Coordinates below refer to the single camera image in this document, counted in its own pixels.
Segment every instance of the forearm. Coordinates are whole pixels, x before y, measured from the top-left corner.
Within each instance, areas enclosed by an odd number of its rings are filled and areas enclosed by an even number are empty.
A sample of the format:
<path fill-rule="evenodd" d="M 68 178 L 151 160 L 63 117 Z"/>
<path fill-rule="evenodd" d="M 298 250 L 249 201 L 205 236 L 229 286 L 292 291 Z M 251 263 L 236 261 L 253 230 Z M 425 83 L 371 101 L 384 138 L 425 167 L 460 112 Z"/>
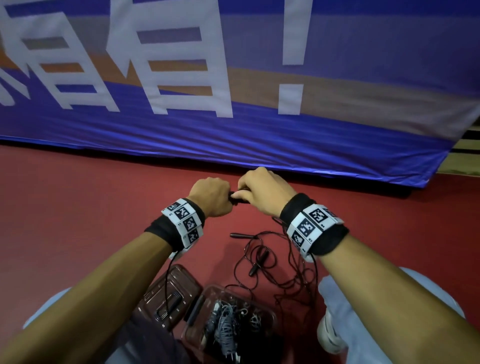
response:
<path fill-rule="evenodd" d="M 348 235 L 320 258 L 394 364 L 472 363 L 480 335 L 398 267 Z"/>
<path fill-rule="evenodd" d="M 150 233 L 120 249 L 35 319 L 0 363 L 84 363 L 130 317 L 172 249 Z"/>

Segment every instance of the hand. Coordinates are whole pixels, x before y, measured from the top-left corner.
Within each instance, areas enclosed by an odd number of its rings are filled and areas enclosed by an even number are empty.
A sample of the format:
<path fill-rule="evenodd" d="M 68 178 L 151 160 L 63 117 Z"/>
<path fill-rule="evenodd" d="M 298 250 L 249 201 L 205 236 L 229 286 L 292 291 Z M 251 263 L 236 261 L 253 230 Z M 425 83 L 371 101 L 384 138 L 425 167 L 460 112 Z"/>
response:
<path fill-rule="evenodd" d="M 206 218 L 216 218 L 232 211 L 233 205 L 228 200 L 229 192 L 230 183 L 208 177 L 206 180 L 198 180 L 187 198 L 202 209 Z"/>
<path fill-rule="evenodd" d="M 264 214 L 277 217 L 287 202 L 297 194 L 282 177 L 264 167 L 250 170 L 241 176 L 238 189 L 243 191 L 236 191 L 232 198 L 246 200 Z"/>

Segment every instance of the black cord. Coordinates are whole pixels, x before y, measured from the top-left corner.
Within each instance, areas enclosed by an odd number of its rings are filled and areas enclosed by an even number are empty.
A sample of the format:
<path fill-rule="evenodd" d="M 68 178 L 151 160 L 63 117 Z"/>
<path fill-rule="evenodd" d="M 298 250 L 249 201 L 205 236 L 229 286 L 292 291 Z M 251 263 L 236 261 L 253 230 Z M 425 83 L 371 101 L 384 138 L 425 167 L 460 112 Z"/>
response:
<path fill-rule="evenodd" d="M 168 264 L 168 268 L 167 268 L 167 271 L 165 272 L 165 312 L 167 313 L 167 317 L 168 317 L 168 295 L 167 295 L 167 284 L 168 284 L 168 275 L 170 274 L 170 268 L 172 267 L 172 263 L 173 261 L 175 260 L 175 258 L 177 257 L 177 255 L 180 253 L 181 250 L 177 251 L 175 253 L 175 255 L 173 256 L 172 260 L 170 260 L 170 263 Z"/>
<path fill-rule="evenodd" d="M 300 254 L 298 255 L 298 258 L 295 259 L 295 255 L 292 249 L 293 243 L 287 235 L 285 226 L 279 219 L 273 218 L 273 220 L 279 223 L 280 225 L 282 225 L 282 229 L 283 229 L 282 233 L 276 232 L 276 231 L 262 231 L 254 235 L 245 245 L 245 248 L 243 249 L 243 256 L 240 258 L 240 260 L 235 264 L 235 267 L 233 268 L 233 276 L 237 281 L 237 284 L 229 284 L 225 288 L 240 287 L 242 289 L 245 289 L 250 293 L 250 297 L 253 300 L 253 296 L 254 296 L 253 290 L 255 290 L 258 286 L 258 272 L 255 274 L 255 285 L 253 287 L 248 287 L 247 285 L 243 284 L 237 277 L 237 268 L 244 259 L 247 260 L 253 267 L 254 265 L 257 264 L 257 262 L 259 261 L 260 257 L 264 254 L 264 252 L 268 251 L 269 255 L 273 256 L 274 261 L 271 265 L 268 265 L 268 266 L 265 264 L 261 265 L 259 270 L 264 274 L 265 278 L 270 283 L 274 284 L 275 286 L 283 290 L 283 293 L 281 294 L 274 294 L 275 305 L 279 306 L 280 308 L 280 312 L 282 316 L 282 329 L 283 329 L 283 324 L 284 324 L 284 312 L 282 308 L 283 300 L 295 301 L 306 307 L 309 307 L 310 308 L 309 312 L 312 312 L 313 309 L 315 308 L 316 290 L 318 287 L 318 267 L 317 267 L 315 258 L 313 256 L 312 258 L 313 258 L 314 270 L 305 266 L 305 260 L 303 260 Z M 292 279 L 289 279 L 285 282 L 278 282 L 276 278 L 273 276 L 273 274 L 270 272 L 270 269 L 277 266 L 278 260 L 273 250 L 264 244 L 262 237 L 266 235 L 276 235 L 288 241 L 288 248 L 289 248 L 288 264 L 292 267 L 292 269 L 295 272 L 295 275 Z M 252 247 L 252 243 L 254 241 L 258 241 L 259 244 Z M 307 272 L 312 272 L 314 274 L 314 277 L 311 280 L 308 280 Z M 312 289 L 311 285 L 313 282 L 315 282 L 315 287 Z M 299 296 L 303 292 L 303 290 L 307 292 L 308 300 L 299 299 Z"/>

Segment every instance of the white sneaker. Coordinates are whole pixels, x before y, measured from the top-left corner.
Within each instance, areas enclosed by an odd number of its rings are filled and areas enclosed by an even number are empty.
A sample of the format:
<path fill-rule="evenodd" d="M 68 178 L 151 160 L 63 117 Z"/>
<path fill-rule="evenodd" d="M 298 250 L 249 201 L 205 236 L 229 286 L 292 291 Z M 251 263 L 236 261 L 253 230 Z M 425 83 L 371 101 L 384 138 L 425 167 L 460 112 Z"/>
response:
<path fill-rule="evenodd" d="M 347 343 L 335 332 L 332 315 L 328 309 L 318 325 L 317 339 L 322 348 L 330 354 L 340 354 L 347 347 Z"/>

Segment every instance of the wristband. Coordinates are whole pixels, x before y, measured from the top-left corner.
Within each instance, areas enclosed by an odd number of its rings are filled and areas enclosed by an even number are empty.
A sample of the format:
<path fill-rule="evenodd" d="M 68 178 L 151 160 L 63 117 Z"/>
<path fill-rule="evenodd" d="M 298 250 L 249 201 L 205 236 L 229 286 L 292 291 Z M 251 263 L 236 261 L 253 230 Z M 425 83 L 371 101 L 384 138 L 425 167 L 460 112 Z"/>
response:
<path fill-rule="evenodd" d="M 305 194 L 295 195 L 283 208 L 280 218 L 287 235 L 306 260 L 311 260 L 310 254 L 328 254 L 349 232 L 342 219 Z"/>
<path fill-rule="evenodd" d="M 205 214 L 187 198 L 175 201 L 162 214 L 145 231 L 165 240 L 174 252 L 190 248 L 204 234 Z"/>

